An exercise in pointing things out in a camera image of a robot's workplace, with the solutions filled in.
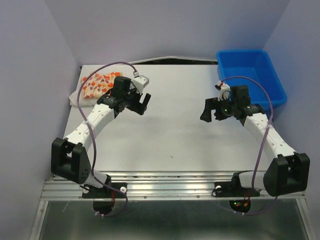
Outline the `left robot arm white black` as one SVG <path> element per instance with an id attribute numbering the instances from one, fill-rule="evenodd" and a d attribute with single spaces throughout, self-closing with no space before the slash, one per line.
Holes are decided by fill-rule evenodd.
<path id="1" fill-rule="evenodd" d="M 96 102 L 83 122 L 65 138 L 57 137 L 51 145 L 51 173 L 78 185 L 94 187 L 95 193 L 106 197 L 111 193 L 109 175 L 95 170 L 95 160 L 88 149 L 96 148 L 96 137 L 125 109 L 143 115 L 151 95 L 143 94 L 150 80 L 142 75 L 132 79 L 117 76 L 113 87 Z"/>

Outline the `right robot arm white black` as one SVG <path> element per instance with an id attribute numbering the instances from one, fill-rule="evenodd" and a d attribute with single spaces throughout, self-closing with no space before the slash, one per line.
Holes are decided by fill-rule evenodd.
<path id="1" fill-rule="evenodd" d="M 310 158 L 306 153 L 298 153 L 278 134 L 259 104 L 252 104 L 246 85 L 233 86 L 219 82 L 216 86 L 218 97 L 205 101 L 202 121 L 210 123 L 230 117 L 236 118 L 260 143 L 258 155 L 265 154 L 270 165 L 266 171 L 238 171 L 233 174 L 230 189 L 235 195 L 242 195 L 248 189 L 266 191 L 277 197 L 307 189 Z"/>

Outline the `orange floral patterned skirt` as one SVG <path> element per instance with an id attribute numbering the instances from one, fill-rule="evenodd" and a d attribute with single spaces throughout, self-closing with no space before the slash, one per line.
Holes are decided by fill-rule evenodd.
<path id="1" fill-rule="evenodd" d="M 114 87 L 116 77 L 123 76 L 122 72 L 110 72 L 106 74 L 96 73 L 90 77 L 81 90 L 83 99 L 98 99 L 108 90 Z"/>

